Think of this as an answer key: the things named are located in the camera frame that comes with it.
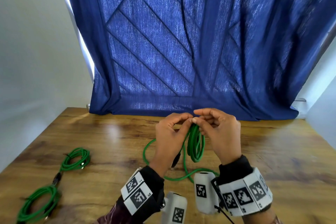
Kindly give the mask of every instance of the green cord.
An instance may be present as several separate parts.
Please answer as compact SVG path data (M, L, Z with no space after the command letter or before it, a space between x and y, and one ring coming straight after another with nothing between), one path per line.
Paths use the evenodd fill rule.
M182 149L183 150L183 168L185 171L185 176L179 177L179 178L170 178L165 176L164 178L166 180L169 181L181 181L183 179L188 178L192 183L194 183L194 180L191 178L191 175L193 175L196 172L212 172L214 173L216 176L219 176L219 173L208 169L208 168L197 168L192 172L188 172L187 170L187 166L186 166L186 147L184 145L186 139L188 138L188 145L187 145L187 154L190 156L191 160L193 162L199 162L203 156L204 153L204 146L205 146L205 138L203 135L201 135L200 131L199 131L199 126L197 126L196 124L192 124L187 135L185 136L183 145L182 145ZM153 142L155 142L156 139L153 139L152 141L150 141L144 148L143 152L142 152L142 158L144 160L144 162L146 163L146 165L149 164L148 160L146 159L146 150L148 148L148 146L150 146Z
M77 162L70 164L71 159L81 156L81 159ZM61 172L66 172L70 170L81 169L85 167L90 162L90 151L83 148L76 148L69 154L66 154L64 161L61 164L59 173L55 176L58 177L58 181L61 179ZM42 188L37 189L33 194L31 194L25 201L24 205L20 209L17 215L17 223L26 222L36 222L42 218L46 218L52 210L56 207L59 199L60 193L57 191L57 183L51 184ZM45 194L50 194L51 197L41 209L34 213L30 213L31 205L34 201Z

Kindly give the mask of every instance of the loose green cable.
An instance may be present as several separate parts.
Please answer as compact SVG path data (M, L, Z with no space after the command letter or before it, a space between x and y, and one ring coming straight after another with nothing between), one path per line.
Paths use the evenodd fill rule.
M191 160L193 162L199 162L203 156L204 153L204 146L205 146L205 138L204 136L200 133L199 131L199 126L197 126L196 124L192 124L187 135L185 136L183 145L182 145L182 149L183 150L183 168L185 171L185 176L179 177L179 178L170 178L165 176L164 178L166 180L169 181L181 181L183 179L188 178L192 183L194 183L194 180L191 178L191 175L193 175L196 172L212 172L214 173L216 176L219 176L219 173L208 169L208 168L197 168L192 172L188 172L187 170L187 166L186 166L186 147L184 145L186 139L189 137L188 139L188 145L187 145L187 154L190 156ZM152 141L150 141L145 148L143 149L142 152L142 158L144 160L144 162L146 163L146 165L149 164L148 160L146 159L146 150L148 148L148 146L150 146L153 142L155 142L156 139L153 139Z
M70 161L73 158L79 156L81 156L80 160L78 160L73 164L70 164ZM16 223L36 222L42 218L46 218L47 216L49 216L52 210L56 207L61 196L60 193L57 191L57 184L62 177L62 172L84 168L89 162L90 162L90 151L85 150L83 148L76 148L69 154L66 154L66 157L63 160L61 167L59 169L59 173L54 178L54 181L56 179L55 184L53 182L53 184L39 188L34 193L32 193L26 199L24 205L20 209L17 215ZM34 213L30 213L30 208L33 202L45 194L51 195L49 201L41 209L37 210Z

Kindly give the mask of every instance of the white device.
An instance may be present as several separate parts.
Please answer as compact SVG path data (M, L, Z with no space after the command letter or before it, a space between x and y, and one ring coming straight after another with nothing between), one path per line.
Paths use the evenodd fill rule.
M214 178L211 172L200 172L194 176L196 206L201 213L214 214L217 211L215 206L219 206L218 196L211 184Z
M243 179L219 186L224 203L232 216L259 212L272 203L273 195L258 168Z
M175 192L168 192L161 209L162 224L184 223L187 211L187 199Z

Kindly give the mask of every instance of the person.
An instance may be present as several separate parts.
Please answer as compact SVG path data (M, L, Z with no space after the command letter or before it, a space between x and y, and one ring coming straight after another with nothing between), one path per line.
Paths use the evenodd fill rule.
M242 179L253 172L247 158L241 153L240 122L234 116L214 108L198 109L194 113L199 117L193 117L190 113L172 113L156 125L155 154L149 165L142 168L140 173L157 202L162 201L158 197L159 191L163 190L163 177L170 169L175 156L180 152L192 123L199 126L201 134L210 138L212 149L221 162L218 185ZM173 126L181 122L183 124L176 132ZM142 223L150 215L159 211L159 206L152 207L146 213L141 213L141 217L133 218L120 196L111 211L100 217L95 224ZM271 205L261 212L243 216L243 221L245 224L281 223Z

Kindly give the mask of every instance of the curtain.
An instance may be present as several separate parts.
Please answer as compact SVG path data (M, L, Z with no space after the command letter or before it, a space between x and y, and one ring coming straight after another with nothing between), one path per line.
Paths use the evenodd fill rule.
M336 19L336 0L70 2L96 67L96 114L214 107L239 120L295 118Z

